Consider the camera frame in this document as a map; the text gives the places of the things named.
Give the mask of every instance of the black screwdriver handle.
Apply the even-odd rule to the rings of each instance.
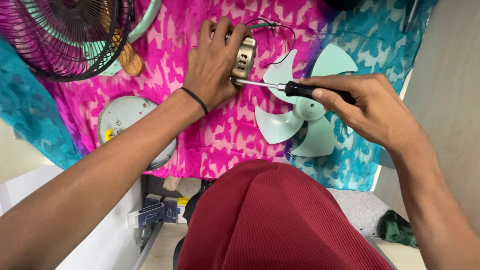
[[[304,97],[304,98],[310,98],[315,100],[312,97],[312,93],[317,88],[319,87],[301,85],[301,84],[297,84],[295,82],[290,81],[285,86],[285,95],[287,97]],[[355,99],[352,97],[352,95],[349,92],[325,88],[325,87],[322,87],[322,88],[328,89],[332,92],[337,93],[346,103],[355,105]]]

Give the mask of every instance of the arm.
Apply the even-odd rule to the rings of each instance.
[[[213,39],[210,34],[216,29]],[[227,32],[233,32],[225,43]],[[209,110],[233,96],[229,77],[244,25],[202,22],[200,41],[188,57],[184,87]],[[0,218],[2,269],[54,269],[113,209],[148,164],[185,128],[204,115],[182,89],[155,110],[62,172]],[[21,233],[12,233],[21,228]]]
[[[355,106],[339,95],[316,89],[314,97],[362,137],[392,156],[413,232],[429,269],[472,269],[480,264],[480,239],[450,192],[435,149],[380,74],[326,76],[300,83],[348,91]]]

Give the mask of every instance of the pink cloth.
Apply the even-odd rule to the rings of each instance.
[[[149,0],[136,0],[137,18],[146,10]],[[122,96],[141,96],[162,103],[182,86],[187,69],[188,51],[198,44],[203,19],[217,21],[228,16],[234,25],[251,19],[265,18],[292,27],[297,35],[298,50],[293,63],[294,78],[300,78],[316,59],[320,30],[333,11],[323,1],[315,0],[167,0],[158,18],[133,46],[145,60],[141,76],[131,77],[124,71],[109,76],[71,83],[46,83],[55,99],[60,116],[80,151],[90,152],[99,146],[96,123],[101,110]],[[250,79],[261,81],[265,64],[288,50],[290,31],[269,28],[253,30],[258,41],[257,58]],[[290,163],[286,157],[289,141],[270,145],[255,123],[254,108],[279,114],[291,105],[275,98],[267,88],[247,86],[234,98],[187,128],[177,137],[177,149],[170,161],[153,171],[156,176],[217,178],[235,164],[251,159]]]

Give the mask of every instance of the cardboard box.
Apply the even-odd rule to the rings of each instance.
[[[165,216],[163,222],[177,224],[177,198],[166,197],[163,200],[165,204]]]
[[[185,213],[185,206],[188,203],[188,199],[180,197],[177,202],[177,221],[178,223],[187,223],[187,220],[183,218],[183,213]]]
[[[147,195],[147,197],[145,197],[145,207],[159,204],[161,200],[162,200],[162,196],[150,193]]]
[[[151,205],[128,214],[128,226],[142,227],[162,219],[164,215],[165,205],[163,203]]]

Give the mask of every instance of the hand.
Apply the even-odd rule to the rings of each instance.
[[[382,74],[330,75],[299,81],[335,90],[348,91],[355,105],[346,103],[338,94],[318,88],[313,97],[326,110],[335,111],[360,136],[385,147],[401,151],[428,136]]]
[[[232,33],[231,38],[225,43],[228,33]],[[224,16],[220,17],[218,24],[202,21],[198,47],[188,54],[183,87],[198,96],[209,111],[239,89],[230,82],[230,75],[243,39],[251,36],[249,27],[242,24],[233,27],[230,19]]]

